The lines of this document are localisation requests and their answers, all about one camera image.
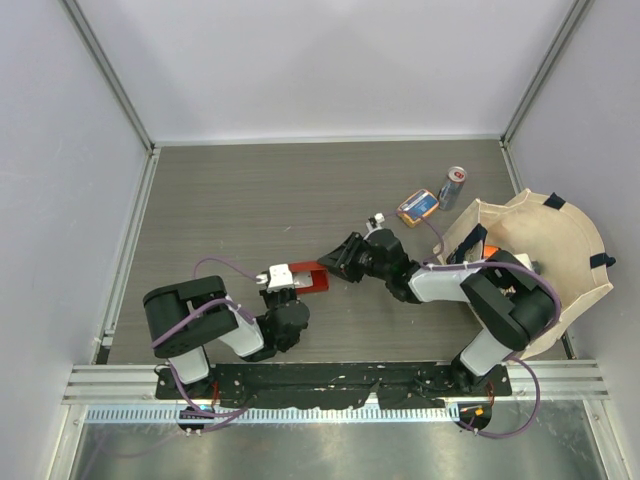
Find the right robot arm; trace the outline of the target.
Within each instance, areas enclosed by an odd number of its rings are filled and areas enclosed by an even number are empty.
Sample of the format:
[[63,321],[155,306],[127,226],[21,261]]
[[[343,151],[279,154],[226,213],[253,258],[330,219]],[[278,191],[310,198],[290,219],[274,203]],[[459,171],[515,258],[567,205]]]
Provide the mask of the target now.
[[401,302],[468,304],[483,329],[451,361],[450,385],[465,395],[483,388],[494,367],[524,351],[561,313],[549,282],[505,250],[471,263],[420,263],[384,228],[351,233],[318,263],[349,283],[377,278]]

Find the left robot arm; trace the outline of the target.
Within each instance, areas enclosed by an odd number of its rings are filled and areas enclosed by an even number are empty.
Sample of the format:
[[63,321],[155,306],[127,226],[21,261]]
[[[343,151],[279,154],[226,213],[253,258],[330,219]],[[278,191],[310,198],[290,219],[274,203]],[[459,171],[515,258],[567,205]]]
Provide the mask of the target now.
[[284,353],[300,340],[310,310],[293,287],[260,291],[266,311],[250,314],[228,294],[223,279],[209,276],[156,288],[143,308],[156,358],[168,363],[165,386],[200,399],[214,388],[215,374],[205,346],[220,341],[241,360],[260,362]]

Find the red paper box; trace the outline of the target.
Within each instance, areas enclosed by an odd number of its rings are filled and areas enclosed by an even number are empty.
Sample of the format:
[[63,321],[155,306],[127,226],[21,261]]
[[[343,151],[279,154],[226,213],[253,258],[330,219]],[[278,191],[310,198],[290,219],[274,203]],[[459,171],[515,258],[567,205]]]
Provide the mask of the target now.
[[317,262],[290,263],[295,290],[298,295],[322,293],[329,290],[327,269]]

